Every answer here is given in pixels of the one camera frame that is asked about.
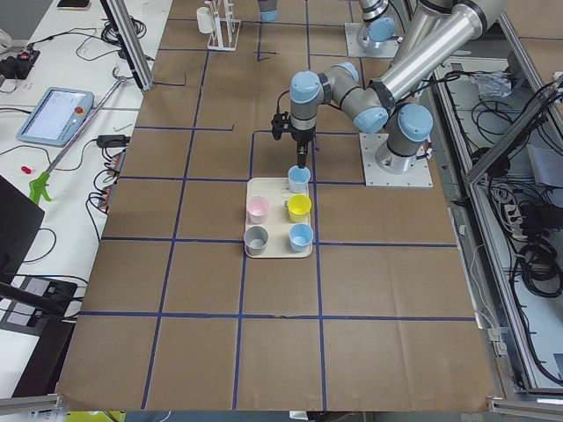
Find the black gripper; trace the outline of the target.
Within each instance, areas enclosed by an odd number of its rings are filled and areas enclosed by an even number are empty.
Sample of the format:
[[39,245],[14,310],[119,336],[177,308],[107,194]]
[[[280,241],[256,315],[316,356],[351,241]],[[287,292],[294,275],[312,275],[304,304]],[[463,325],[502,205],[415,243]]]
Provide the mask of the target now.
[[290,133],[292,139],[296,142],[296,164],[299,168],[304,168],[307,164],[308,144],[313,141],[315,137],[315,128],[301,130],[298,128],[291,128]]

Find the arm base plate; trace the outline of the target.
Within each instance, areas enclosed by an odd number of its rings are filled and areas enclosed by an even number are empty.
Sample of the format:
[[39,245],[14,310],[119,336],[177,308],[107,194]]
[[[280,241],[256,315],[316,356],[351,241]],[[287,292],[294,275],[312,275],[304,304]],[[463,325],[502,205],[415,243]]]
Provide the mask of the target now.
[[392,36],[383,42],[372,42],[367,37],[366,25],[363,23],[346,23],[345,35],[347,55],[350,57],[371,57],[392,59],[398,51],[401,37]]
[[387,134],[359,134],[365,185],[367,187],[433,187],[428,160],[423,148],[411,157],[394,155],[388,148]]

